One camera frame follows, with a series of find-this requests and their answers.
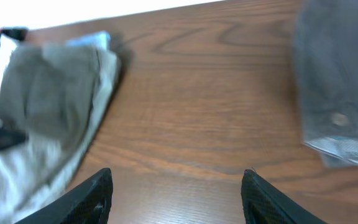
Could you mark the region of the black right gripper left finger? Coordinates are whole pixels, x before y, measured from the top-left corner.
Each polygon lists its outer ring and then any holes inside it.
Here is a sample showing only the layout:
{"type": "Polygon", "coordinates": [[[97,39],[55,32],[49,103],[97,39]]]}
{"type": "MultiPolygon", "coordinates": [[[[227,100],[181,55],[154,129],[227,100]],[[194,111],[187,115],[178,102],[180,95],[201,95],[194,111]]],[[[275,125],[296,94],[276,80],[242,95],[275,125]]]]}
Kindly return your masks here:
{"type": "Polygon", "coordinates": [[[103,168],[16,224],[107,224],[112,193],[111,170],[103,168]]]}

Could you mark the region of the khaki green shorts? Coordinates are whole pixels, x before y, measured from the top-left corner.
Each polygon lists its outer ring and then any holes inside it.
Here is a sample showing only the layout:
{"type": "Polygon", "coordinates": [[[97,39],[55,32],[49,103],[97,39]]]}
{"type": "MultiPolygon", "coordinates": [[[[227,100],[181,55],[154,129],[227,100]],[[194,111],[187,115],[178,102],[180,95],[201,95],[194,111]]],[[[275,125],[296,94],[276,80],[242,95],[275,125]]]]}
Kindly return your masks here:
{"type": "Polygon", "coordinates": [[[24,142],[0,151],[0,223],[15,223],[58,199],[89,148],[121,62],[97,32],[36,46],[2,36],[0,128],[24,142]]]}

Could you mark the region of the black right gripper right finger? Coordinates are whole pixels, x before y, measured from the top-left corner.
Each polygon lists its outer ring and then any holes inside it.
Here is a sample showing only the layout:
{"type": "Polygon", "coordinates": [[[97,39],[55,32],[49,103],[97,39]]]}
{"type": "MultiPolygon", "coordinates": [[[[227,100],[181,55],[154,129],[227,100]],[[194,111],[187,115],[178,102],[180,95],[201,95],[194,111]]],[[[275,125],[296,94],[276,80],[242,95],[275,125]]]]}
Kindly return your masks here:
{"type": "Polygon", "coordinates": [[[244,171],[241,198],[247,224],[326,224],[251,169],[244,171]]]}

